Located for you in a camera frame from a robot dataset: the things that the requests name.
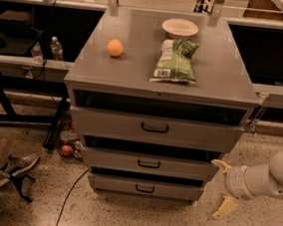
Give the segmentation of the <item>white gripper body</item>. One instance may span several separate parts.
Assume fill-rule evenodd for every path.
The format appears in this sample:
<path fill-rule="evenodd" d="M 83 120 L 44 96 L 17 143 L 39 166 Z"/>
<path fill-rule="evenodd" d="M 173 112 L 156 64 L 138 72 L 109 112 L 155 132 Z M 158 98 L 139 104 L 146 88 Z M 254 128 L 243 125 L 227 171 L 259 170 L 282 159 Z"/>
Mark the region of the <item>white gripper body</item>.
<path fill-rule="evenodd" d="M 234 198 L 241 199 L 243 201 L 252 200 L 254 195 L 248 189 L 245 172 L 246 166 L 237 166 L 231 168 L 225 176 L 225 188 L 234 196 Z"/>

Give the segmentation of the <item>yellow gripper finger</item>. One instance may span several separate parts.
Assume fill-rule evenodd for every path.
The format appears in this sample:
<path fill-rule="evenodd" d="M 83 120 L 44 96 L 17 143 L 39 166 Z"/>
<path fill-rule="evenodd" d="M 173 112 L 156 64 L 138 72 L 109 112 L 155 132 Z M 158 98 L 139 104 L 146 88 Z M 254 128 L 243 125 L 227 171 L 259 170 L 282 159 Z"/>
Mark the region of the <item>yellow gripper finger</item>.
<path fill-rule="evenodd" d="M 221 199 L 222 199 L 222 202 L 211 215 L 213 219 L 221 220 L 224 217 L 227 217 L 239 205 L 238 200 L 231 197 L 230 195 L 222 194 Z"/>
<path fill-rule="evenodd" d="M 211 163 L 221 169 L 224 175 L 228 174 L 232 167 L 221 159 L 211 160 Z"/>

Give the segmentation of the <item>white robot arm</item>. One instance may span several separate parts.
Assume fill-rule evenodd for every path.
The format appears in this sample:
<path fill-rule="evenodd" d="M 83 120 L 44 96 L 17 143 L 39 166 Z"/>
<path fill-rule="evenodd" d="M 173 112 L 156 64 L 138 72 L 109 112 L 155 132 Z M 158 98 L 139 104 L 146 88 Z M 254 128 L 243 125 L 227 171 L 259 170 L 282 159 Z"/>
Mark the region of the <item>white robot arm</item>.
<path fill-rule="evenodd" d="M 221 169 L 225 178 L 227 194 L 222 194 L 222 202 L 211 215 L 213 219 L 223 219 L 232 213 L 239 201 L 252 200 L 259 196 L 283 199 L 283 150 L 270 157 L 267 163 L 257 166 L 232 167 L 221 159 L 211 160 Z"/>

